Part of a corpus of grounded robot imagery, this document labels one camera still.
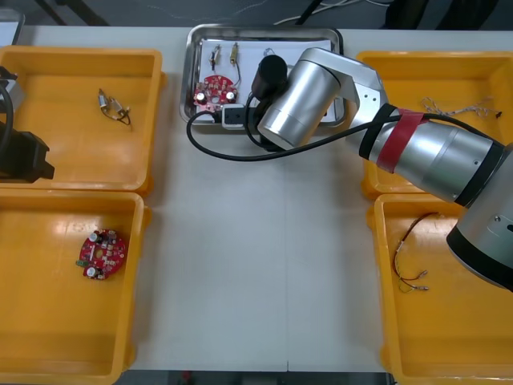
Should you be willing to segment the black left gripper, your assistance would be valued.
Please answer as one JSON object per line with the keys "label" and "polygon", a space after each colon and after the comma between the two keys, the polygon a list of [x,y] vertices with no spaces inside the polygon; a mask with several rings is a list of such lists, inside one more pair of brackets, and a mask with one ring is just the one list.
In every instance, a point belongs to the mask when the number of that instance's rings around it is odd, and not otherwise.
{"label": "black left gripper", "polygon": [[46,160],[49,147],[31,132],[13,130],[1,147],[1,182],[32,184],[52,180],[55,168]]}

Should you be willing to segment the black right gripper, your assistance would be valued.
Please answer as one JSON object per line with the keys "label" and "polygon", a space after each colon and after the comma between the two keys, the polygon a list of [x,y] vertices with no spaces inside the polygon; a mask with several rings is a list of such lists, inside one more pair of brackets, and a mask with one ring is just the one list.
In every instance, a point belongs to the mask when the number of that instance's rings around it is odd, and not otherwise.
{"label": "black right gripper", "polygon": [[273,97],[258,99],[254,95],[248,96],[248,125],[258,125],[264,114],[273,102]]}

